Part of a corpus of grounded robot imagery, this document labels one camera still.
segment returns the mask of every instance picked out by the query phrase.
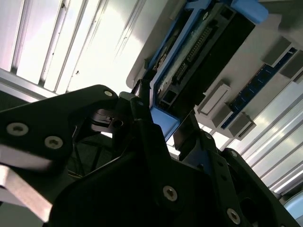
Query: metal frame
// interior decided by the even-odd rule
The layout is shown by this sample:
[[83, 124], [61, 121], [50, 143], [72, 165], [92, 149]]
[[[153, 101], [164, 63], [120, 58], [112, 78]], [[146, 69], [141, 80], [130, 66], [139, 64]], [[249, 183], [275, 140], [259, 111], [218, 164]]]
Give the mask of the metal frame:
[[[113, 226], [146, 220], [156, 226], [196, 226], [214, 213], [217, 218], [211, 224], [215, 226], [244, 227], [254, 224], [240, 206], [247, 196], [262, 213], [272, 214], [254, 215], [260, 226], [298, 226], [238, 153], [230, 149], [218, 152], [212, 136], [200, 130], [193, 112], [187, 125], [181, 126], [183, 162], [169, 156], [148, 104], [126, 92], [118, 97], [101, 85], [9, 109], [0, 117], [0, 158], [6, 164], [0, 165], [0, 185], [50, 227], [95, 226], [107, 220]], [[15, 119], [30, 129], [22, 135], [5, 130]], [[114, 134], [118, 158], [71, 183], [65, 179], [66, 160], [74, 142], [91, 136], [91, 129]], [[48, 146], [49, 135], [63, 143]], [[244, 184], [241, 193], [233, 179]]]
[[29, 103], [56, 96], [37, 84], [0, 69], [0, 90]]

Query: metal extrusion profile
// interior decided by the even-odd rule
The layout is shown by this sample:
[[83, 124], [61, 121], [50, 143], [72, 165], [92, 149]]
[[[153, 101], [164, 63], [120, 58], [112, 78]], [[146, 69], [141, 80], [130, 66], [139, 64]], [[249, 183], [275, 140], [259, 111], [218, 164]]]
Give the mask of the metal extrusion profile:
[[167, 2], [157, 1], [108, 1], [96, 14], [95, 21], [100, 23], [89, 32], [92, 38], [84, 44], [68, 91], [93, 84], [106, 84], [117, 93], [129, 90], [116, 81], [126, 78]]
[[64, 94], [67, 90], [69, 82], [75, 75], [75, 68], [80, 55], [87, 49], [87, 45], [91, 41], [93, 31], [97, 26], [97, 14], [102, 12], [107, 1], [87, 1], [83, 11], [81, 12], [81, 20], [77, 25], [77, 31], [73, 37], [72, 45], [67, 53], [64, 67], [57, 81], [56, 93]]
[[0, 90], [29, 103], [57, 95], [3, 69], [0, 69]]
[[45, 58], [52, 40], [56, 20], [62, 6], [61, 0], [30, 1], [24, 42], [20, 48], [21, 56], [17, 75], [33, 83], [38, 83]]
[[17, 40], [23, 0], [1, 1], [0, 68], [10, 70]]
[[291, 82], [255, 119], [257, 126], [228, 146], [276, 193], [302, 182], [302, 88], [303, 83]]
[[83, 10], [83, 1], [66, 2], [60, 10], [57, 19], [57, 29], [53, 33], [49, 53], [45, 61], [45, 70], [42, 78], [45, 80], [44, 87], [54, 91], [57, 87], [62, 68], [73, 42], [80, 15]]

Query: silver bolt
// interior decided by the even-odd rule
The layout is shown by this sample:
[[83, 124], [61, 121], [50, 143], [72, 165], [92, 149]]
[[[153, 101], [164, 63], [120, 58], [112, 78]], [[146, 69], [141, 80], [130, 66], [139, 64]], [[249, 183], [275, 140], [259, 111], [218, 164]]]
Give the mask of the silver bolt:
[[104, 91], [104, 94], [106, 94], [107, 96], [113, 96], [113, 93], [111, 93], [110, 91]]
[[46, 147], [50, 149], [59, 149], [63, 145], [63, 140], [57, 136], [49, 136], [44, 140]]
[[163, 187], [163, 194], [169, 201], [176, 201], [178, 198], [177, 192], [173, 187], [168, 185]]
[[212, 139], [212, 136], [209, 134], [209, 133], [207, 133], [207, 132], [205, 132], [205, 136], [208, 138], [208, 139]]
[[232, 154], [232, 156], [234, 156], [234, 157], [237, 157], [237, 156], [238, 156], [237, 153], [234, 152], [233, 150], [231, 151], [231, 154]]
[[203, 16], [203, 20], [205, 20], [208, 17], [208, 12], [206, 12]]
[[6, 127], [6, 131], [12, 136], [24, 136], [28, 133], [28, 126], [23, 123], [14, 122]]
[[230, 218], [230, 220], [232, 220], [233, 223], [235, 223], [236, 225], [239, 225], [241, 223], [241, 219], [234, 209], [228, 208], [226, 212], [228, 217]]

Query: blue circuit strip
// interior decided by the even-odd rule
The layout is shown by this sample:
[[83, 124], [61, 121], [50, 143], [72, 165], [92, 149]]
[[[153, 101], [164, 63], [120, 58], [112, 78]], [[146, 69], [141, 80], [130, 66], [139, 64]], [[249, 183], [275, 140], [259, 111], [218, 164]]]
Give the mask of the blue circuit strip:
[[248, 85], [238, 94], [238, 96], [229, 105], [233, 114], [226, 120], [221, 128], [226, 127], [235, 119], [243, 108], [256, 96], [256, 94], [272, 79], [272, 77], [282, 68], [283, 65], [297, 52], [291, 48], [275, 67], [267, 64], [256, 73]]

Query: white ceiling panel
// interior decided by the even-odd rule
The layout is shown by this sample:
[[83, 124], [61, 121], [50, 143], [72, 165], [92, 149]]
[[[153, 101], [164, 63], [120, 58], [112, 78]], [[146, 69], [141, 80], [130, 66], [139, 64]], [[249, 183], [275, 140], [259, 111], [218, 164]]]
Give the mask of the white ceiling panel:
[[78, 72], [69, 85], [68, 90], [77, 90], [95, 84], [104, 84], [114, 91], [123, 91], [123, 79], [115, 75], [114, 59], [116, 48], [125, 39], [123, 34], [130, 26], [130, 19], [135, 11], [136, 0], [111, 0], [100, 15], [100, 23], [96, 27], [94, 37], [85, 53], [80, 57], [76, 67]]
[[106, 1], [101, 0], [86, 1], [86, 4], [83, 7], [77, 30], [74, 34], [64, 66], [59, 75], [56, 87], [57, 94], [64, 94], [66, 92], [71, 77], [76, 73], [75, 68], [78, 59], [81, 53], [86, 51], [93, 35], [92, 31], [94, 31], [98, 25], [98, 21], [96, 19], [99, 14], [103, 12], [105, 4], [102, 2], [106, 3]]
[[262, 181], [283, 193], [302, 181], [303, 83], [291, 82], [255, 119], [256, 127], [228, 147], [238, 151]]
[[2, 0], [0, 3], [0, 68], [10, 71], [23, 0]]
[[38, 83], [47, 56], [62, 0], [30, 0], [23, 25], [22, 51], [17, 75]]
[[45, 69], [46, 80], [44, 87], [48, 90], [54, 91], [57, 81], [64, 67], [65, 59], [68, 54], [72, 38], [74, 37], [77, 28], [78, 20], [80, 19], [83, 1], [69, 1], [65, 3], [66, 13], [62, 17], [63, 22], [61, 29], [55, 31], [58, 37], [53, 45], [53, 50], [48, 56], [49, 65]]

